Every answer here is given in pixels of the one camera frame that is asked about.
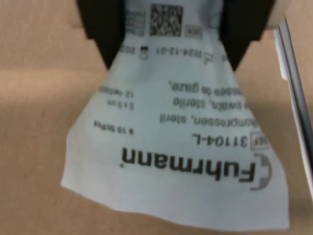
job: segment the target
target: white sterile packaging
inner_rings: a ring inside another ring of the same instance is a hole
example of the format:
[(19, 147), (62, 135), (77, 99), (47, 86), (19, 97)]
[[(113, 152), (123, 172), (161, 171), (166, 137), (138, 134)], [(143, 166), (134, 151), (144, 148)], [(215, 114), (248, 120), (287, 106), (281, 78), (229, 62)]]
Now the white sterile packaging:
[(120, 52), (67, 136), (64, 187), (181, 225), (289, 226), (284, 170), (219, 41), (222, 3), (125, 2)]

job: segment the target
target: fuhrmann logo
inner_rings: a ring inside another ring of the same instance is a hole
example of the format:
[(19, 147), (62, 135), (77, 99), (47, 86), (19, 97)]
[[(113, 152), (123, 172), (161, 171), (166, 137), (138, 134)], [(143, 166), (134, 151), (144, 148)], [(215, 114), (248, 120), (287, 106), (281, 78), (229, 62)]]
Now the fuhrmann logo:
[[(272, 177), (272, 167), (270, 160), (264, 154), (254, 154), (256, 158), (261, 158), (261, 167), (268, 167), (268, 176), (262, 177), (258, 187), (253, 187), (250, 191), (259, 191), (270, 183)], [(250, 163), (249, 169), (242, 169), (236, 161), (213, 161), (197, 160), (192, 158), (168, 156), (166, 154), (152, 153), (127, 148), (122, 148), (122, 164), (134, 164), (142, 167), (154, 167), (157, 169), (169, 169), (174, 172), (206, 175), (212, 177), (216, 182), (221, 182), (221, 177), (232, 177), (238, 179), (239, 183), (253, 183), (255, 181), (256, 162)]]

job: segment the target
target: black clamp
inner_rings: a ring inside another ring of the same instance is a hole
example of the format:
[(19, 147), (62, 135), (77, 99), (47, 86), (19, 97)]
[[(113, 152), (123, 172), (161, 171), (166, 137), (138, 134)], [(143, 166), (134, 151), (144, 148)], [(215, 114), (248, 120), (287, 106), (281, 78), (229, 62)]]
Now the black clamp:
[[(109, 68), (125, 37), (124, 0), (77, 0), (86, 35)], [(260, 40), (275, 0), (224, 0), (220, 38), (234, 70), (250, 42)]]

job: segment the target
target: printed label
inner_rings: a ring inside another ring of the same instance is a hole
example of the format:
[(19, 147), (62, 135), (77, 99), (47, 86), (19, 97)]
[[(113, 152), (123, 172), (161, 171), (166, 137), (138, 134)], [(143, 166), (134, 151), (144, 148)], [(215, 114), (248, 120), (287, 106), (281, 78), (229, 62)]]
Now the printed label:
[(187, 226), (288, 227), (284, 170), (212, 30), (222, 4), (125, 1), (128, 33), (67, 136), (63, 186)]

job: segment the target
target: hourglass symbol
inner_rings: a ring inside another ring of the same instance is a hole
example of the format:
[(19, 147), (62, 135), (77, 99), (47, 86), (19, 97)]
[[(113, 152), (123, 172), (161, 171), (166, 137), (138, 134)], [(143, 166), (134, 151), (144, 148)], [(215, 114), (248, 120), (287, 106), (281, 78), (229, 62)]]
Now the hourglass symbol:
[(141, 59), (141, 60), (147, 60), (148, 59), (148, 52), (149, 52), (149, 47), (147, 47), (147, 46), (142, 46), (141, 48), (140, 48), (140, 56), (139, 56), (139, 58)]

